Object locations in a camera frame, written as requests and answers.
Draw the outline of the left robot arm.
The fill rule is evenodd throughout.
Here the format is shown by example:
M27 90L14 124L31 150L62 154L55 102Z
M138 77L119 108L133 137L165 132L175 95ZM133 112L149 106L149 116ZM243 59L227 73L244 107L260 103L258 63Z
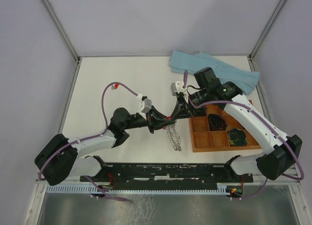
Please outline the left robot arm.
M84 155L122 145L128 138L128 129L147 127L150 133L175 124L172 117L166 117L152 108L146 114L130 114L125 108L114 111L108 126L88 137L67 138L62 133L55 135L36 156L38 178L54 186L73 176L95 176L101 169L101 160Z

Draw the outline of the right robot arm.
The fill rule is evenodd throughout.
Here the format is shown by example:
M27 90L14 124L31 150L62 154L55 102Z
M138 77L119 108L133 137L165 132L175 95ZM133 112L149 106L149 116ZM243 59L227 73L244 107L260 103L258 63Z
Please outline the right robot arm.
M215 104L236 119L257 141L261 154L236 156L230 159L237 175L262 174L269 180L279 176L302 180L304 172L298 156L302 140L289 136L268 121L247 99L244 92L233 82L221 83L212 68L206 67L194 74L199 90L193 94L187 89L188 73L183 80L171 84L171 93L177 105L171 114L173 120L195 116L206 105Z

